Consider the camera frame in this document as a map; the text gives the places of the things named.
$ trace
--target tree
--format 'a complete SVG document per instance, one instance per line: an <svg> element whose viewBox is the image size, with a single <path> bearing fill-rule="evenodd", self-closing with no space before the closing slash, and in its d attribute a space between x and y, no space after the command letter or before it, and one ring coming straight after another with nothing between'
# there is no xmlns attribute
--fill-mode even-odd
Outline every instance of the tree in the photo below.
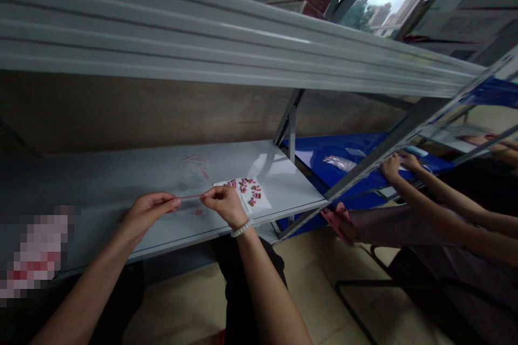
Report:
<svg viewBox="0 0 518 345"><path fill-rule="evenodd" d="M374 12L370 9L369 0L357 0L345 14L340 24L354 28L355 30L372 33L373 30L367 25Z"/></svg>

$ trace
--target sticker sheet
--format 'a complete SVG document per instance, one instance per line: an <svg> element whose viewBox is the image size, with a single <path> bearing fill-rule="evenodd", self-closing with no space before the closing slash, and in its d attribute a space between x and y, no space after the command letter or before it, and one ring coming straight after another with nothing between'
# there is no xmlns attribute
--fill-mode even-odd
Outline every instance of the sticker sheet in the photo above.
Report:
<svg viewBox="0 0 518 345"><path fill-rule="evenodd" d="M235 178L230 181L214 183L214 186L231 186L236 188L247 215L254 213L258 209L271 209L264 190L256 177Z"/></svg>

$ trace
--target person's left hand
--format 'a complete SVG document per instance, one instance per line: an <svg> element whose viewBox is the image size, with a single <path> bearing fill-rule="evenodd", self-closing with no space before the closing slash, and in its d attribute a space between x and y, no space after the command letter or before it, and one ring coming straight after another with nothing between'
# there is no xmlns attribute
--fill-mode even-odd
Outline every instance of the person's left hand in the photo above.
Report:
<svg viewBox="0 0 518 345"><path fill-rule="evenodd" d="M387 178L388 181L399 176L399 166L401 162L397 153L392 154L383 164L381 165L381 172Z"/></svg>
<svg viewBox="0 0 518 345"><path fill-rule="evenodd" d="M176 211L181 200L166 192L156 192L138 197L120 225L119 232L138 244L156 220L166 213Z"/></svg>

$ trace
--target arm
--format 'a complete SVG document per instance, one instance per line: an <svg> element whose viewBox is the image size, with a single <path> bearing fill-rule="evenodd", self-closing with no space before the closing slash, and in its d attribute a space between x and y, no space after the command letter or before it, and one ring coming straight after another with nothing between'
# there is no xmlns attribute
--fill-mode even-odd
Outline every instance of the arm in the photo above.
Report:
<svg viewBox="0 0 518 345"><path fill-rule="evenodd" d="M502 140L500 144L510 148L514 149L515 151L518 151L518 141L515 140Z"/></svg>
<svg viewBox="0 0 518 345"><path fill-rule="evenodd" d="M484 209L472 199L469 199L425 170L415 156L405 154L401 157L403 165L416 174L426 187L452 210L489 230L518 239L518 218Z"/></svg>
<svg viewBox="0 0 518 345"><path fill-rule="evenodd" d="M392 155L383 164L383 174L407 204L440 234L474 252L518 266L518 240L462 222L405 181L398 170L399 158Z"/></svg>
<svg viewBox="0 0 518 345"><path fill-rule="evenodd" d="M475 146L481 146L493 137L495 137L494 134L486 136L459 136L459 139ZM518 142L503 140L500 143L489 147L488 150L494 158L518 167Z"/></svg>
<svg viewBox="0 0 518 345"><path fill-rule="evenodd" d="M234 188L212 188L203 195L202 202L218 212L234 231L248 221ZM250 227L238 236L237 245L254 305L261 342L311 344L308 329L254 228Z"/></svg>
<svg viewBox="0 0 518 345"><path fill-rule="evenodd" d="M135 201L119 230L31 344L88 344L128 256L160 216L180 205L174 198L154 193Z"/></svg>

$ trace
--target pink sandal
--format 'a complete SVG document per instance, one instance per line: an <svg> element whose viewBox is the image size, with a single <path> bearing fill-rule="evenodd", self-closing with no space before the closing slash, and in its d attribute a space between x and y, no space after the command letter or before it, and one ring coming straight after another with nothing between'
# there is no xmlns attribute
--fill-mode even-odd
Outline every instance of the pink sandal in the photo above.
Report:
<svg viewBox="0 0 518 345"><path fill-rule="evenodd" d="M343 232L340 230L340 224L342 222L351 222L351 217L349 216L349 212L345 208L343 202L340 202L336 205L334 212L329 209L324 209L320 212L320 214L334 229L335 233L338 235L340 240L342 240L348 246L354 245L354 242L351 239L349 239L346 235L344 235Z"/></svg>

